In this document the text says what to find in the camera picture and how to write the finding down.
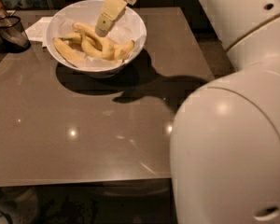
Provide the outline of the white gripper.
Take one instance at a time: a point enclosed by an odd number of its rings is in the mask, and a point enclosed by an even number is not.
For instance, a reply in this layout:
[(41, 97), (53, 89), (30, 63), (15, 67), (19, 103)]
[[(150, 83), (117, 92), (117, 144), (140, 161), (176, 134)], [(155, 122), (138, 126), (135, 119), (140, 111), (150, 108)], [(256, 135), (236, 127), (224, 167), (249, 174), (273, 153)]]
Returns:
[(100, 37), (105, 37), (114, 23), (129, 5), (134, 5), (137, 0), (104, 0), (101, 13), (95, 25), (95, 33)]

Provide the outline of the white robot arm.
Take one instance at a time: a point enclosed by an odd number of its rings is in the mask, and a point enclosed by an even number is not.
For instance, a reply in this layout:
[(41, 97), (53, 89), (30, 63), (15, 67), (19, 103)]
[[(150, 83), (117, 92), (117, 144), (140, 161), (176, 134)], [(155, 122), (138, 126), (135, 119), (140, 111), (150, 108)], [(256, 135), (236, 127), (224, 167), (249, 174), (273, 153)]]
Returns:
[(280, 224), (280, 0), (199, 0), (235, 71), (180, 106), (178, 224)]

